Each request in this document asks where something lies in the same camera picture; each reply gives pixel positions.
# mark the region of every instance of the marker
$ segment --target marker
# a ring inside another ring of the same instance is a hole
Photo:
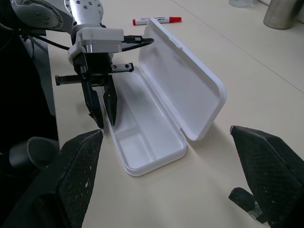
[[[133,19],[133,25],[146,25],[150,18]],[[174,23],[181,22],[181,17],[159,17],[154,18],[159,23]]]

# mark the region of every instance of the black wire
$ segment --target black wire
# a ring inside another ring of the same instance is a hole
[[[7,32],[13,32],[14,31],[12,28],[6,27],[2,23],[0,23],[0,29],[4,30],[4,31],[7,31]]]
[[[7,47],[7,45],[9,45],[11,40],[12,40],[12,38],[10,37],[8,39],[8,41],[0,48],[0,51],[2,51],[3,49],[5,49]]]
[[[135,37],[141,38],[140,41],[135,40]],[[130,51],[130,50],[134,50],[134,49],[137,49],[137,48],[147,46],[147,45],[153,43],[154,39],[153,38],[142,38],[141,36],[126,36],[125,40],[123,41],[123,43],[129,43],[129,44],[138,43],[138,42],[141,42],[141,43],[130,46],[130,47],[125,47],[125,48],[122,49],[122,51],[123,52],[124,51]]]
[[[122,51],[130,51],[130,50],[134,50],[134,49],[137,49],[137,48],[141,48],[141,47],[144,47],[144,46],[147,46],[151,43],[143,43],[143,44],[136,44],[136,45],[133,45],[133,46],[130,46],[130,47],[125,47],[122,49]]]
[[[35,46],[34,46],[33,40],[31,40],[30,43],[31,43],[31,46],[32,46],[32,54],[31,54],[30,57],[31,57],[31,58],[34,58],[34,57],[35,57],[35,55],[34,55],[34,54],[35,54]]]
[[[66,46],[63,46],[61,44],[55,43],[55,42],[53,42],[51,40],[45,39],[44,37],[41,37],[41,36],[38,36],[38,35],[35,35],[35,34],[29,33],[29,34],[26,34],[26,35],[30,36],[30,37],[35,37],[37,39],[40,39],[40,40],[42,40],[42,41],[44,41],[44,42],[46,42],[48,44],[51,44],[51,45],[53,45],[53,46],[55,46],[57,48],[61,48],[61,49],[64,49],[64,50],[69,50],[70,49],[69,47],[66,47]]]
[[[57,30],[57,29],[48,29],[48,28],[33,28],[33,30],[31,32],[35,32],[35,30],[47,30],[47,31],[55,31],[55,32],[65,32],[65,31],[61,31],[61,30]]]

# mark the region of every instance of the textured black surface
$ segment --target textured black surface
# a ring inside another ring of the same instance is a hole
[[[304,211],[304,162],[280,138],[234,126],[248,185],[272,228],[299,227]]]
[[[42,218],[40,225],[31,226],[31,228],[81,227],[94,185],[102,139],[102,131],[96,130],[66,142],[54,161],[32,181],[1,228],[27,228],[28,226],[23,226],[25,224],[23,221],[37,202],[41,209],[36,208],[36,210],[45,213],[40,216]],[[88,164],[81,160],[85,158],[91,159],[89,165],[91,168],[88,167],[90,183],[88,183],[87,188],[89,190],[87,190],[88,193],[86,192],[85,197],[79,197],[78,200],[73,201],[71,198],[73,192],[85,188],[85,183],[83,187],[80,186],[81,178],[86,177],[84,172],[87,170]]]
[[[82,147],[59,187],[59,197],[73,228],[81,228],[96,174],[100,141]]]
[[[256,208],[255,197],[243,188],[233,189],[229,195],[229,199],[246,212],[252,211]]]

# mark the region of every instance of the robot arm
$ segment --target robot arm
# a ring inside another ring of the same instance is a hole
[[[124,51],[122,43],[139,48],[153,42],[141,36],[124,36],[122,29],[102,24],[103,7],[98,0],[10,0],[11,8],[22,24],[34,29],[67,32],[72,47],[68,58],[77,75],[56,76],[56,84],[81,83],[90,116],[103,128],[103,118],[94,86],[104,86],[104,104],[112,125],[115,124],[117,95],[112,73],[132,72],[133,64],[113,65],[112,53]]]

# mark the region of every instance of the white table surface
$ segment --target white table surface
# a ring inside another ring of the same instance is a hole
[[[267,6],[261,3],[248,9],[234,8],[228,0],[104,0],[102,4],[103,24],[123,28],[125,35],[143,34],[144,26],[134,27],[132,19],[182,16],[182,23],[164,27],[222,80],[228,97],[205,138],[188,140],[182,159],[138,178],[124,171],[105,127],[83,227],[267,226],[228,199],[235,187],[249,190],[229,128],[241,125],[280,136],[304,158],[304,46],[298,46],[300,39],[303,43],[304,25],[286,31],[266,27],[262,21]],[[71,45],[68,34],[48,31],[47,37]],[[272,41],[279,45],[269,45]],[[48,49],[62,146],[97,126],[88,115],[81,86],[55,84],[55,75],[74,74],[67,51],[50,45]],[[137,65],[137,58],[138,50],[119,53],[114,63]]]

